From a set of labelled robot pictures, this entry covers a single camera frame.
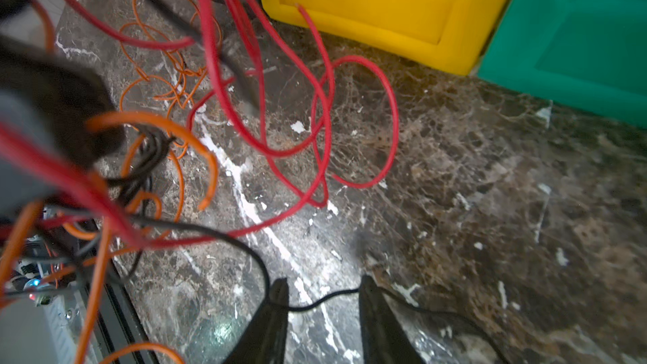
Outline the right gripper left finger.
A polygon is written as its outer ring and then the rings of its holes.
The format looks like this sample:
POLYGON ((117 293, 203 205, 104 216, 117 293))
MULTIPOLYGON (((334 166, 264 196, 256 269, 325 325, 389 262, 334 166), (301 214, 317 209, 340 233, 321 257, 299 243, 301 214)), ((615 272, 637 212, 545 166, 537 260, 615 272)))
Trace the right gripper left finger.
POLYGON ((266 298, 249 322, 236 347, 224 363, 283 363, 286 351, 288 311, 276 305, 288 305, 286 278, 271 284, 266 298))

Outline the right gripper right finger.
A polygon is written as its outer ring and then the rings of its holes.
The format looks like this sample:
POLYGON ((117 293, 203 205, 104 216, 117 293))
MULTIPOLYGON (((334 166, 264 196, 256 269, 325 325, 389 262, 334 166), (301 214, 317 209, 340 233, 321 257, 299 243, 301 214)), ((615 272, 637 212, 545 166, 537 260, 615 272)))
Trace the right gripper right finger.
POLYGON ((358 301, 365 363, 424 363, 370 276, 362 277, 358 301))

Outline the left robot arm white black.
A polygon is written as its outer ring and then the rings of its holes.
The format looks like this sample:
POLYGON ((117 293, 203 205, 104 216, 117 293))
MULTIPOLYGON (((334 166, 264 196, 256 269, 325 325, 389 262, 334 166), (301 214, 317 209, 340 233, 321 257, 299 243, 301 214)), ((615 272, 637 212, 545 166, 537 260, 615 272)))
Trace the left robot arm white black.
MULTIPOLYGON (((1 21, 32 0, 1 0, 1 21)), ((87 169, 114 153, 124 129, 91 133, 85 121, 116 108, 98 74, 1 34, 1 123, 44 151, 87 169)), ((46 184, 1 156, 1 222, 29 202, 55 194, 46 184)))

